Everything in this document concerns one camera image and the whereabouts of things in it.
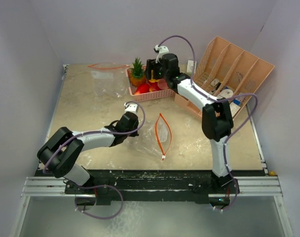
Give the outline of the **fake red yellow mango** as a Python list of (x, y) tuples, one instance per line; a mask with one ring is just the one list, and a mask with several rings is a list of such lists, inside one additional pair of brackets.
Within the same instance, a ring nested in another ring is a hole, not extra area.
[(140, 86), (137, 87), (134, 95), (140, 95), (140, 94), (144, 94), (144, 93), (148, 93), (150, 89), (150, 85), (147, 83), (143, 83)]

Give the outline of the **pink plastic basket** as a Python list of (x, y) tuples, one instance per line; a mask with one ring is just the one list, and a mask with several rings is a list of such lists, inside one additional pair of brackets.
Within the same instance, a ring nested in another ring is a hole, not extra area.
[(160, 99), (160, 98), (165, 98), (165, 97), (170, 97), (175, 95), (175, 92), (171, 89), (165, 89), (165, 90), (159, 90), (159, 91), (153, 91), (153, 92), (147, 92), (147, 93), (135, 95), (134, 93), (137, 90), (137, 88), (133, 86), (129, 80), (130, 71), (131, 68), (126, 68), (126, 77), (129, 82), (128, 90), (130, 96), (133, 98), (134, 101), (139, 101), (139, 102), (149, 101), (149, 100)]

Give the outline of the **fake pink peach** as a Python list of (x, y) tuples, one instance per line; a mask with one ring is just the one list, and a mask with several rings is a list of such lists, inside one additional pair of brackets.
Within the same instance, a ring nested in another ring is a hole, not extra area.
[(166, 90), (166, 89), (169, 88), (168, 85), (167, 85), (167, 82), (165, 81), (165, 79), (160, 79), (160, 80), (158, 81), (158, 87), (159, 87), (159, 89), (161, 89), (161, 90)]

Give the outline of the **clear zip bag mixed fruit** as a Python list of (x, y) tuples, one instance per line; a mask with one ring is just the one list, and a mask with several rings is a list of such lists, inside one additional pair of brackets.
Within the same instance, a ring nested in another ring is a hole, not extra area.
[(171, 142), (171, 128), (163, 114), (159, 113), (155, 120), (144, 123), (138, 131), (138, 136), (128, 138), (128, 148), (164, 161)]

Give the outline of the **clear zip bag red apples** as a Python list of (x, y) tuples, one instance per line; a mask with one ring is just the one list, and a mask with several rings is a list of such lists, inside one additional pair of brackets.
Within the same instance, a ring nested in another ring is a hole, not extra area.
[(93, 91), (97, 96), (108, 95), (122, 98), (128, 89), (126, 69), (129, 65), (102, 62), (88, 66), (92, 77)]

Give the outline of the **fake yellow pepper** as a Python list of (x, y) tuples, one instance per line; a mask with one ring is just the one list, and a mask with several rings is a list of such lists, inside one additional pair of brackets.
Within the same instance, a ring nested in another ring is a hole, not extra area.
[(151, 78), (148, 80), (148, 82), (149, 82), (150, 84), (153, 84), (153, 83), (156, 83), (156, 82), (158, 82), (158, 81), (159, 81), (159, 79), (155, 79), (155, 78), (154, 78), (154, 72), (151, 71)]

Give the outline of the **fake pineapple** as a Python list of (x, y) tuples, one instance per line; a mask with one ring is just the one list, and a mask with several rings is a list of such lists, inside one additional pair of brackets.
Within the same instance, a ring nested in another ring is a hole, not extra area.
[(143, 64), (140, 58), (136, 57), (132, 65), (133, 68), (131, 68), (130, 70), (129, 80), (133, 86), (138, 87), (141, 84), (146, 82), (146, 76), (143, 69)]

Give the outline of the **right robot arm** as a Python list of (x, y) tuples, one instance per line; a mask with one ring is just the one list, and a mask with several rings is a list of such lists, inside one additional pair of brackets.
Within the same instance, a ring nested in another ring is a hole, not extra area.
[(233, 181), (227, 155), (227, 141), (233, 128), (229, 102), (220, 102), (195, 85), (193, 79), (181, 73), (178, 58), (173, 53), (164, 54), (160, 59), (148, 59), (145, 75), (147, 79), (165, 79), (168, 88), (188, 99), (202, 112), (202, 131), (210, 140), (212, 148), (212, 189), (223, 193)]

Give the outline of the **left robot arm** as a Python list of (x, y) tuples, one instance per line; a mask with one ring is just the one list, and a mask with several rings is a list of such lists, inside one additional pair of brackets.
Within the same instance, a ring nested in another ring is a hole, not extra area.
[(119, 145), (129, 136), (137, 136), (138, 125), (138, 116), (126, 112), (120, 120), (96, 131), (75, 133), (67, 127), (61, 127), (40, 148), (37, 157), (44, 164), (43, 171), (48, 170), (56, 178), (72, 181), (81, 193), (87, 194), (93, 189), (94, 178), (85, 168), (76, 164), (80, 153)]

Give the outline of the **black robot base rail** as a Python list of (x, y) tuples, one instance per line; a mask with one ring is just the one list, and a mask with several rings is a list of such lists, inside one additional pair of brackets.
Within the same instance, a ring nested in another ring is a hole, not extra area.
[(64, 179), (65, 192), (74, 194), (78, 204), (112, 201), (189, 201), (197, 204), (229, 205), (237, 195), (237, 179), (218, 178), (210, 170), (91, 170), (83, 188)]

